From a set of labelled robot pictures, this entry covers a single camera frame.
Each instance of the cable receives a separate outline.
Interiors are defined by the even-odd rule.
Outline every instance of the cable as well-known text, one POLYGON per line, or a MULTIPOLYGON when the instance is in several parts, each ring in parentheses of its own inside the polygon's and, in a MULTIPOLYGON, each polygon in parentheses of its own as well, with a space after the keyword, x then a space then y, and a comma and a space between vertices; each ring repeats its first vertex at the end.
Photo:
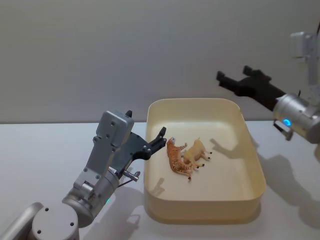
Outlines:
MULTIPOLYGON (((139 177, 140 171, 136 171, 134 175, 135 175, 136 177, 139 177)), ((126 185, 126 184, 128 184, 128 183, 130 183, 130 182, 132 182, 132 181, 133 181, 133 180, 130 179, 129 181, 126 181, 126 182, 124 182, 124 183, 121 183, 121 184, 118 186, 118 188, 120 188, 121 186, 126 185)))
POLYGON ((316 35, 317 36, 319 35, 319 32, 320 32, 320 22, 319 22, 319 25, 318 25, 318 29, 316 30, 316 35))

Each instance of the blue indicator light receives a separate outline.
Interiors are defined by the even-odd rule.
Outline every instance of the blue indicator light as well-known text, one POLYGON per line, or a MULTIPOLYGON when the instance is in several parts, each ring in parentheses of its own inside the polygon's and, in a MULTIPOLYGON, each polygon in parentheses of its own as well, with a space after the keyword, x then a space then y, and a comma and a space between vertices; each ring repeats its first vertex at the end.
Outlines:
POLYGON ((283 119, 283 124, 286 125, 287 127, 291 126, 291 121, 287 118, 283 119))

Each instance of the toy animal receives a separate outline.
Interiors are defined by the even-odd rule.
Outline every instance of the toy animal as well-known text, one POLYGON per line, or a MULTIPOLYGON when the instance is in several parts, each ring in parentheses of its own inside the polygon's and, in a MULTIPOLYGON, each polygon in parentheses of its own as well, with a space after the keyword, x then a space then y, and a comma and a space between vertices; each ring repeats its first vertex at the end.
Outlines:
POLYGON ((207 154, 212 154, 212 151, 209 152, 205 149, 204 144, 200 141, 200 137, 196 139, 193 143, 193 146, 190 147, 187 151, 185 151, 183 155, 183 162, 185 164, 192 164, 195 167, 203 167, 204 164, 196 163, 197 160, 203 158, 206 161, 209 161, 210 157, 206 156, 207 154))
POLYGON ((184 146, 175 146, 175 143, 174 137, 166 142, 166 153, 169 157, 171 170, 177 174, 188 176, 188 179, 191 180, 192 164, 185 164, 181 160, 181 150, 187 147, 187 143, 184 146))

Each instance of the animal figurine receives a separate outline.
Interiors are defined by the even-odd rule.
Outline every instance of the animal figurine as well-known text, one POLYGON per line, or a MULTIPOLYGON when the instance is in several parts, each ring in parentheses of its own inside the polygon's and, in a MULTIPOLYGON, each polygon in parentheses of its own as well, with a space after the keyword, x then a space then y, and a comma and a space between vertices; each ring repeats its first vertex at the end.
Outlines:
POLYGON ((192 164, 185 164, 181 160, 181 150, 187 147, 187 143, 184 146, 175 146, 176 139, 171 137, 166 142, 166 153, 169 157, 170 168, 177 174, 188 176, 191 180, 192 164))
POLYGON ((209 161, 210 157, 206 156, 207 154, 212 154, 212 151, 207 151, 205 149, 204 144, 200 141, 200 137, 196 139, 193 143, 193 146, 190 147, 187 151, 185 151, 183 155, 183 162, 185 164, 192 164, 192 166, 195 168, 203 167, 204 164, 196 163, 197 160, 200 158, 203 158, 206 161, 209 161))

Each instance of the gray wall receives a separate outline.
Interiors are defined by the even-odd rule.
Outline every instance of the gray wall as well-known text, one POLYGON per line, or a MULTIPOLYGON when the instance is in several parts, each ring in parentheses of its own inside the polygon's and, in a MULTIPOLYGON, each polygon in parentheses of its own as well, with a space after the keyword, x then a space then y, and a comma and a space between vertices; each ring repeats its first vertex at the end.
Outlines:
POLYGON ((244 65, 306 97, 289 35, 315 31, 319 0, 1 0, 0 122, 90 122, 163 98, 222 97, 247 119, 271 114, 218 87, 244 65))

